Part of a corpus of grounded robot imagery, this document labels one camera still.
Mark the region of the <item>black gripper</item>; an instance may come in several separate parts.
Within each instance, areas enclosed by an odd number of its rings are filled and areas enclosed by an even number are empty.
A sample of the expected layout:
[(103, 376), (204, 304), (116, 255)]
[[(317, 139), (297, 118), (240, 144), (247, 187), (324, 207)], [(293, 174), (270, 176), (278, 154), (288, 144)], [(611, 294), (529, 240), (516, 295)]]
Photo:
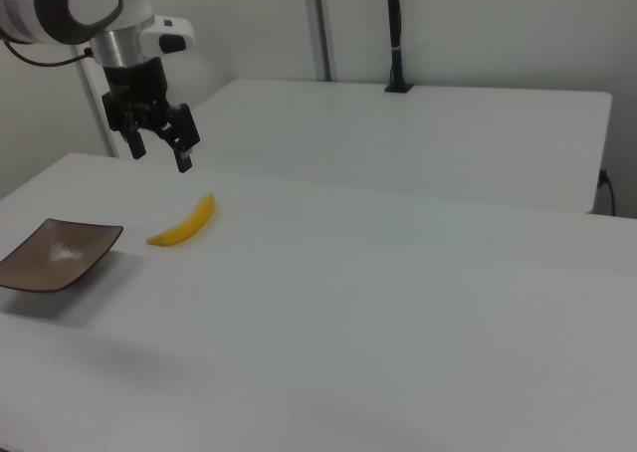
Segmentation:
[(153, 58), (127, 68), (104, 67), (108, 92), (102, 96), (112, 131), (122, 131), (133, 159), (146, 155), (138, 128), (157, 134), (172, 149), (180, 173), (192, 167), (193, 147), (200, 135), (187, 104), (171, 106), (162, 61)]

